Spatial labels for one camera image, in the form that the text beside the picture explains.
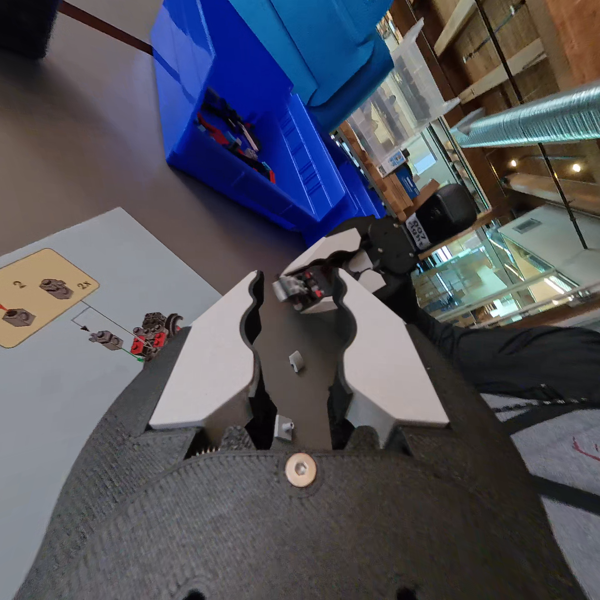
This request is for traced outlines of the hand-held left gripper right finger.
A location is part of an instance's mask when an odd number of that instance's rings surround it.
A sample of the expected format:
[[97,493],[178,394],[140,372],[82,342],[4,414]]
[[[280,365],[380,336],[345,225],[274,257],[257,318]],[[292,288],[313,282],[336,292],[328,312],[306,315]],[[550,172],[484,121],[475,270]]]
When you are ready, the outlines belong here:
[[376,447],[394,445],[403,427],[447,428],[449,417],[409,335],[390,308],[342,269],[333,296],[344,344],[329,388],[333,449],[344,449],[359,427]]

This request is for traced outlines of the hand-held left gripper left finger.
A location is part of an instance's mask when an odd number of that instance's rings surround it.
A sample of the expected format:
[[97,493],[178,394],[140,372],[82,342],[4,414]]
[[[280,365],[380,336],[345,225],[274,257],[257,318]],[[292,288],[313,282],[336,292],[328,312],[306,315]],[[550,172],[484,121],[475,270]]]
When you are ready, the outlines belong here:
[[153,430],[199,428],[212,446],[230,427],[249,426],[256,446],[273,442],[277,408],[258,351],[264,274],[251,271],[190,326],[149,419]]

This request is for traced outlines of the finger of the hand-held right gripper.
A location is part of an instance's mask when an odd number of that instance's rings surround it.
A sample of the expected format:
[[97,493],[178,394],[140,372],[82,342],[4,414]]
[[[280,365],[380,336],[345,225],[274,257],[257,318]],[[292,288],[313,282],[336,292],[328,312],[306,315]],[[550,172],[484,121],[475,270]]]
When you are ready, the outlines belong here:
[[361,236],[326,236],[312,244],[301,255],[282,270],[283,276],[292,276],[305,268],[326,262],[329,259],[342,259],[353,256],[361,246]]
[[386,285],[383,275],[374,269],[367,253],[355,253],[347,258],[327,259],[306,267],[299,273],[299,281],[306,288],[306,293],[299,299],[300,313],[317,314],[337,309],[333,298],[334,270],[336,268],[349,273],[371,293]]

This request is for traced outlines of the grey brick model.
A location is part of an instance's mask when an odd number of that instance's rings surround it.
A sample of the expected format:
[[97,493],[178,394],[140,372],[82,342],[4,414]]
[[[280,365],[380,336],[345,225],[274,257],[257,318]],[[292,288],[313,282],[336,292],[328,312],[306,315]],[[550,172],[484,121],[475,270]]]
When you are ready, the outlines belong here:
[[272,288],[281,303],[289,303],[301,314],[335,311],[334,269],[312,266],[292,275],[282,275]]

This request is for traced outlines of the grey desk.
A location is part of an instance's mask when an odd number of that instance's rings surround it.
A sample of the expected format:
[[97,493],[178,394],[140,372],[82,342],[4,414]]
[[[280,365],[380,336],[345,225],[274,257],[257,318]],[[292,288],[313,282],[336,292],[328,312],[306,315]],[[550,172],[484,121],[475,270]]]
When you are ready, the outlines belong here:
[[305,451],[331,449],[334,312],[298,315],[271,287],[304,241],[166,164],[150,55],[61,13],[44,60],[2,52],[1,201],[12,209],[2,255],[123,208],[221,294],[263,271],[266,389]]

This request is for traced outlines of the blue printed box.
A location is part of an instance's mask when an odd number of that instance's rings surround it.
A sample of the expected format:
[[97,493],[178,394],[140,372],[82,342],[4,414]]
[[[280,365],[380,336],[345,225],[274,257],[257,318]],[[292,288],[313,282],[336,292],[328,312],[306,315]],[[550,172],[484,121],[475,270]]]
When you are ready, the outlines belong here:
[[396,169],[394,174],[398,178],[400,184],[402,185],[403,189],[406,191],[409,198],[411,200],[415,199],[419,195],[420,192],[419,192],[418,187],[415,184],[415,181],[414,181],[414,178],[412,175],[412,171],[410,170],[410,168],[406,164],[403,164],[401,167]]

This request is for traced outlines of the brick instruction booklet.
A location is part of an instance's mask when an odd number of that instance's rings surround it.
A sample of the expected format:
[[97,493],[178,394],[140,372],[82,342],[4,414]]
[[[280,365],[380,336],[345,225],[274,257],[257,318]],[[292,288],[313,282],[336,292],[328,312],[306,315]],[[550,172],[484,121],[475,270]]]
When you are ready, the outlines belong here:
[[191,325],[221,296],[121,207],[6,254],[1,267],[45,248],[99,288],[1,349],[1,599],[33,564],[87,438],[142,368],[129,332],[150,312]]

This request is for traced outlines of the pile of loose bricks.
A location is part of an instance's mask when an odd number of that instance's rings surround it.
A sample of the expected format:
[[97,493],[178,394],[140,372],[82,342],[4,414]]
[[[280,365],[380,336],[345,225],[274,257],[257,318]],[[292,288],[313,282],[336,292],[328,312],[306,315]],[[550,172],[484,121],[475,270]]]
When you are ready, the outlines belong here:
[[230,154],[271,183],[276,183],[274,170],[262,160],[262,143],[256,134],[255,125],[244,120],[213,88],[206,88],[193,123],[201,133]]

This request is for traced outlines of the clear plastic storage rack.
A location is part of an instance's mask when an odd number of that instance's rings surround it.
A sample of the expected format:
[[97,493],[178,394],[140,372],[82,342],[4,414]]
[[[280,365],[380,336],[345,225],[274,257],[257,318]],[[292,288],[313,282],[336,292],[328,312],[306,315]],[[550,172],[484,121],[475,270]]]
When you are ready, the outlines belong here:
[[459,105],[445,100],[420,51],[417,38],[424,26],[419,19],[392,51],[393,68],[380,86],[347,121],[371,160],[378,165],[394,158],[433,121]]

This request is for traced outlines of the metal ceiling pipe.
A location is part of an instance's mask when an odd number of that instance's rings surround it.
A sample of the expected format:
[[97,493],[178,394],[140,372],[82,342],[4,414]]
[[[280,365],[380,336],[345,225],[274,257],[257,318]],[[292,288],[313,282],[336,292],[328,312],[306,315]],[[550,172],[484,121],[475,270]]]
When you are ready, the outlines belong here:
[[495,125],[495,129],[500,130],[500,133],[504,133],[505,137],[500,141],[505,146],[508,146],[509,142],[521,140],[525,145],[538,147],[582,249],[587,251],[589,246],[567,200],[562,184],[560,184],[559,177],[553,168],[545,144],[573,143],[599,137],[599,80],[588,82],[570,91],[560,92],[544,99],[524,102],[515,75],[501,49],[498,37],[491,26],[482,2],[476,1],[475,4],[491,38],[492,45],[499,56],[502,68],[519,101],[518,107],[504,111],[499,116],[491,117],[492,124]]

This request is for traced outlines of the blue felt bag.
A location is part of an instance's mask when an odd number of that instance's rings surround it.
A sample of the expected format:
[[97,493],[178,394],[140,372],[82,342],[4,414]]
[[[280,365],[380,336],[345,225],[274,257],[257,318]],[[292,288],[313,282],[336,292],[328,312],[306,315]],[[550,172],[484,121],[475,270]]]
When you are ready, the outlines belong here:
[[231,1],[293,83],[322,133],[335,131],[394,67],[377,26],[393,1]]

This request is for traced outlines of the person's grey shirt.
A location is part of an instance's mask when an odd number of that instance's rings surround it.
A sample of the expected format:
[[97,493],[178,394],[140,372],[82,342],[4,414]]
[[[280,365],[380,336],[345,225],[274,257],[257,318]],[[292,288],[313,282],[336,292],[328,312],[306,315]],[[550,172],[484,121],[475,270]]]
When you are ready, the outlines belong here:
[[589,599],[599,599],[599,409],[535,407],[484,394],[521,454],[554,537]]

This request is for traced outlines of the black charger case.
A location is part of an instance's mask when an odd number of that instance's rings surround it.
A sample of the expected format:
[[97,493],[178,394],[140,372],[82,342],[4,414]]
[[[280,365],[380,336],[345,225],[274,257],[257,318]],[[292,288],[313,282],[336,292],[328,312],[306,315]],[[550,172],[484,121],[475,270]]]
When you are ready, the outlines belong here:
[[47,54],[61,1],[1,1],[1,50],[40,60]]

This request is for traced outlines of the silver ventilation duct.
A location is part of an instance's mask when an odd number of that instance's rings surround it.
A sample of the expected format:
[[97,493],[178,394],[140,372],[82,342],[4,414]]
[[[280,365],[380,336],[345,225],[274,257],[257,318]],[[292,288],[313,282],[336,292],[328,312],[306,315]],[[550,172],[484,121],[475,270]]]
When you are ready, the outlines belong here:
[[451,129],[462,148],[505,148],[599,139],[599,80],[486,116],[477,109]]

